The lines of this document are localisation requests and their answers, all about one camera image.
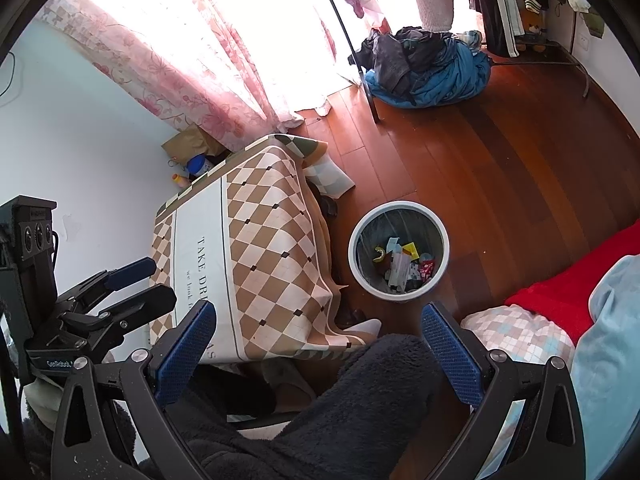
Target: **pile of clothes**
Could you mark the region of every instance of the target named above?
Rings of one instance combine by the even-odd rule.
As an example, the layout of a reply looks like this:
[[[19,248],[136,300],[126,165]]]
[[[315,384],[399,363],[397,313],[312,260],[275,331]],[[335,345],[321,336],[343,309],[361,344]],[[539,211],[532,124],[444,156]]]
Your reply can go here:
[[[490,60],[482,35],[428,32],[403,27],[393,34],[372,30],[356,52],[368,72],[371,93],[399,108],[452,104],[478,95],[489,82]],[[354,64],[353,56],[349,63]]]

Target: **red fabric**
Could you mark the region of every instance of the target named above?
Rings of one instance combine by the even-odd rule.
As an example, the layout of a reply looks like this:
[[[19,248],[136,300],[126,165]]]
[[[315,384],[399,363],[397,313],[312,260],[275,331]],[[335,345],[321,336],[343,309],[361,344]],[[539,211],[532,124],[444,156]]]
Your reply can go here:
[[[640,220],[613,235],[564,272],[519,290],[504,304],[515,303],[542,314],[577,344],[580,336],[593,325],[589,296],[613,264],[627,254],[640,254]]]

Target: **black pants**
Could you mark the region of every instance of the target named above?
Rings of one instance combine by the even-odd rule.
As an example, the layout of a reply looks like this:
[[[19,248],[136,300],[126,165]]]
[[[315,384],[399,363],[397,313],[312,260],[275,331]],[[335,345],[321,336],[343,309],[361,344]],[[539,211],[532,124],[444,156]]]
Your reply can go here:
[[[421,340],[388,335],[354,352],[334,386],[271,441],[226,423],[227,413],[272,411],[268,386],[212,367],[199,367],[167,412],[213,480],[386,480],[439,384]]]

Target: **metal bolt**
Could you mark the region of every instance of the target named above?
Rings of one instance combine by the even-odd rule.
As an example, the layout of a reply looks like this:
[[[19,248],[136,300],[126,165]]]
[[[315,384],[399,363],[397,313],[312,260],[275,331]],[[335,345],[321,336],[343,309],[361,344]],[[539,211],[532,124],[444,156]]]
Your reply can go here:
[[[557,355],[554,355],[551,358],[551,365],[553,368],[557,368],[558,370],[562,370],[564,368],[564,361],[562,360],[561,357],[558,357]]]
[[[144,361],[149,356],[149,352],[147,352],[144,348],[139,348],[138,350],[134,350],[131,354],[131,360],[137,363]]]
[[[79,357],[78,359],[76,359],[74,361],[74,368],[76,370],[82,370],[82,368],[84,368],[87,365],[88,362],[89,361],[87,360],[86,357],[84,357],[84,356],[83,357]]]
[[[489,357],[497,363],[503,363],[507,360],[507,354],[502,350],[491,350]]]

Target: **blue fabric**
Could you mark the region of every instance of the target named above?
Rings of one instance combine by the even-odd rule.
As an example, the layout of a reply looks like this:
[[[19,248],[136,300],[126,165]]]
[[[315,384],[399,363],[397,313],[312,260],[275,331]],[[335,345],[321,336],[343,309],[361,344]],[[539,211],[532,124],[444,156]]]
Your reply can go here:
[[[411,101],[390,94],[378,84],[374,70],[365,79],[375,97],[398,108],[427,108],[457,103],[478,95],[489,82],[491,66],[484,52],[474,55],[466,44],[456,38],[445,38],[445,47],[434,60],[431,69],[411,72]]]
[[[640,411],[640,256],[624,256],[589,300],[594,325],[575,348],[571,377],[580,408],[586,480],[625,445]]]

